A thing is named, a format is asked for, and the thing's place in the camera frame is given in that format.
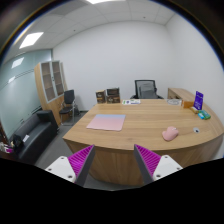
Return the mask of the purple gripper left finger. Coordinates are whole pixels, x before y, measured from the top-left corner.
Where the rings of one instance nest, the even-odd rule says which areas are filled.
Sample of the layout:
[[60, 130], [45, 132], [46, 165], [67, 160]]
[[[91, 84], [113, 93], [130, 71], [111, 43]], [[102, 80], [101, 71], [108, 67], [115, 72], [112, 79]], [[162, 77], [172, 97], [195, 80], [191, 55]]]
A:
[[79, 186], [84, 186], [94, 156], [95, 146], [90, 145], [69, 157], [60, 156], [46, 168], [46, 171]]

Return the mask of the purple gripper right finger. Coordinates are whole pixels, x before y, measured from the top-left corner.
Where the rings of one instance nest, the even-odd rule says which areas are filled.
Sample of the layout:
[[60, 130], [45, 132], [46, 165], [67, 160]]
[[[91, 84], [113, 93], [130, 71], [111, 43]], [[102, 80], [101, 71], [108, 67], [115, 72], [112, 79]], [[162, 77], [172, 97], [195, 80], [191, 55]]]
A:
[[134, 145], [134, 156], [145, 185], [182, 169], [169, 155], [160, 156], [137, 144]]

